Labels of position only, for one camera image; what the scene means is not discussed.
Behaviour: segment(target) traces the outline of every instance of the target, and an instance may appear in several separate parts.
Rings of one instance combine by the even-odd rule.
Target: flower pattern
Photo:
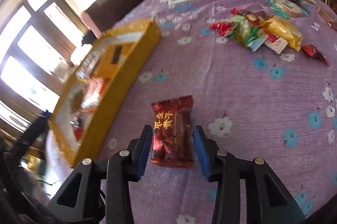
[[[210,199],[213,200],[213,201],[216,200],[216,192],[217,192],[216,189],[209,190],[209,192],[208,192],[208,195],[209,195]]]
[[[191,28],[191,24],[183,24],[183,26],[181,27],[183,31],[189,31],[190,28]]]
[[[257,70],[266,70],[268,68],[266,61],[260,58],[254,60],[254,66]]]
[[[295,148],[297,146],[297,141],[298,141],[296,130],[292,128],[287,129],[284,132],[284,140],[288,148]]]
[[[117,140],[115,138],[109,139],[107,146],[110,150],[114,150],[117,147]]]
[[[273,68],[269,72],[269,75],[274,79],[280,79],[284,75],[284,69],[283,68]]]
[[[166,73],[160,73],[156,76],[156,81],[157,82],[164,82],[167,79],[167,74]]]
[[[192,41],[191,37],[182,37],[181,39],[177,40],[178,45],[186,45]]]
[[[295,54],[284,54],[284,53],[281,53],[280,55],[280,59],[283,60],[283,61],[286,61],[286,62],[292,62],[295,60]]]
[[[195,20],[198,18],[198,14],[197,13],[192,13],[189,17],[190,20]]]
[[[227,41],[228,41],[228,38],[223,37],[223,36],[215,39],[215,43],[218,45],[224,45]]]
[[[167,15],[166,16],[166,20],[170,21],[174,18],[174,15],[173,14],[170,14],[170,15]]]
[[[178,215],[177,224],[195,224],[195,218],[190,215]]]
[[[307,195],[307,192],[300,192],[294,197],[298,206],[301,206],[307,200]]]
[[[327,115],[327,117],[328,118],[332,118],[335,115],[335,111],[336,111],[335,108],[329,105],[326,108],[326,115]]]
[[[233,122],[228,117],[224,117],[217,118],[215,122],[208,126],[208,129],[210,129],[212,135],[223,137],[230,132],[232,126]]]
[[[153,74],[151,72],[144,72],[143,74],[138,76],[138,81],[142,83],[146,83],[149,80],[151,80],[152,77],[153,77]]]
[[[334,100],[334,95],[331,91],[331,87],[330,86],[327,86],[325,89],[324,89],[324,92],[322,93],[324,98],[328,101],[328,102],[332,102]]]
[[[164,37],[166,37],[166,36],[170,35],[170,32],[167,31],[167,30],[164,30],[164,31],[161,32],[161,35],[164,36]]]
[[[214,22],[215,22],[214,18],[208,18],[207,21],[206,21],[207,24],[212,24]]]
[[[200,30],[200,33],[203,35],[209,35],[212,33],[212,31],[208,28],[203,28],[202,30]]]
[[[175,17],[175,18],[172,20],[172,23],[177,24],[177,23],[179,23],[182,19],[183,19],[183,18],[181,18],[180,16],[177,16],[177,17]]]
[[[335,132],[333,130],[330,130],[328,133],[328,143],[332,144],[335,140]]]
[[[309,125],[312,129],[321,128],[322,119],[318,112],[314,111],[309,113]]]
[[[216,10],[217,12],[221,12],[221,11],[225,11],[226,8],[225,8],[224,6],[218,6],[218,7],[215,8],[215,10]]]
[[[309,212],[314,208],[314,201],[309,200],[303,204],[302,212],[308,216]]]

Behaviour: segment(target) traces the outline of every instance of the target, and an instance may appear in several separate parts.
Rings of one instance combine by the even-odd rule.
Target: candy
[[[322,61],[327,65],[330,65],[327,58],[323,55],[323,53],[314,45],[303,45],[301,48],[307,53],[311,58]]]
[[[192,96],[152,104],[155,117],[152,163],[166,167],[193,166],[189,144],[192,106]]]

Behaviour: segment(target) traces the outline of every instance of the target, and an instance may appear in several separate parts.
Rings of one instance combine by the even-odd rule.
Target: plastic bag
[[[286,19],[289,18],[299,18],[299,17],[309,17],[309,14],[296,5],[295,3],[288,0],[268,0],[267,3],[271,4],[276,10],[278,10]]]
[[[286,39],[288,46],[296,51],[301,50],[303,41],[302,33],[289,21],[277,16],[272,16],[270,19],[261,23],[261,26],[266,30]]]

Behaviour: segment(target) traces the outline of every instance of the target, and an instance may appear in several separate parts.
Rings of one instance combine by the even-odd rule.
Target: bed
[[[330,66],[288,47],[281,56],[265,46],[251,52],[208,29],[233,8],[272,12],[264,0],[192,0],[171,7],[144,0],[116,25],[154,17],[162,39],[125,97],[99,158],[127,147],[153,124],[152,102],[192,95],[193,125],[237,158],[265,159],[304,214],[319,209],[337,192],[337,46],[335,30],[307,6],[310,17],[290,21],[303,44],[320,48]],[[141,181],[129,183],[135,223],[211,223],[217,184],[206,181],[194,157],[192,169],[148,161]],[[241,215],[244,223],[244,206]]]

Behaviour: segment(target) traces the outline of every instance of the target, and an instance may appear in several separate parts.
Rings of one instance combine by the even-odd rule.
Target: white flower print
[[[329,144],[332,144],[335,140],[335,132],[333,130],[330,130],[328,133],[328,142]]]
[[[286,61],[286,62],[292,62],[295,60],[295,54],[284,54],[284,53],[281,53],[280,55],[280,59],[283,60],[283,61]]]
[[[110,150],[115,149],[117,147],[117,140],[115,138],[109,139],[109,141],[107,142],[107,146]]]
[[[192,38],[191,37],[182,37],[181,39],[177,40],[178,42],[178,45],[186,45],[188,43],[190,43],[192,41]]]
[[[325,88],[324,92],[322,93],[324,98],[328,101],[328,102],[332,102],[334,100],[334,95],[331,91],[331,87],[328,86]]]
[[[144,72],[143,74],[138,76],[138,81],[142,83],[148,82],[153,77],[151,72]]]
[[[167,20],[172,20],[174,18],[174,15],[173,14],[170,14],[170,15],[167,15],[166,16],[166,19]]]
[[[198,14],[197,13],[192,13],[189,17],[190,20],[194,20],[198,18]]]
[[[179,215],[177,224],[195,224],[195,218],[189,215]]]
[[[161,35],[164,36],[164,37],[166,37],[166,36],[170,35],[170,32],[167,31],[167,30],[164,30],[164,31],[162,31]]]
[[[207,21],[206,21],[207,24],[212,24],[214,22],[215,22],[214,18],[208,18]]]
[[[218,37],[215,39],[215,43],[218,44],[218,45],[221,45],[221,44],[225,44],[226,42],[228,41],[228,38],[227,37]]]
[[[183,26],[181,27],[183,31],[189,31],[190,28],[191,28],[191,24],[183,24]]]
[[[174,23],[174,24],[179,23],[182,19],[183,18],[181,18],[180,16],[177,16],[172,20],[172,23]]]
[[[220,11],[225,11],[226,8],[224,6],[218,6],[215,8],[216,11],[220,12]]]
[[[163,23],[165,23],[165,22],[166,22],[165,18],[160,18],[160,19],[158,19],[158,23],[160,23],[160,24],[163,24]]]
[[[332,118],[335,115],[335,108],[329,105],[326,108],[326,115],[328,118]]]
[[[230,128],[233,126],[233,122],[228,118],[217,118],[215,122],[210,123],[208,129],[210,129],[212,135],[222,137],[230,132]]]

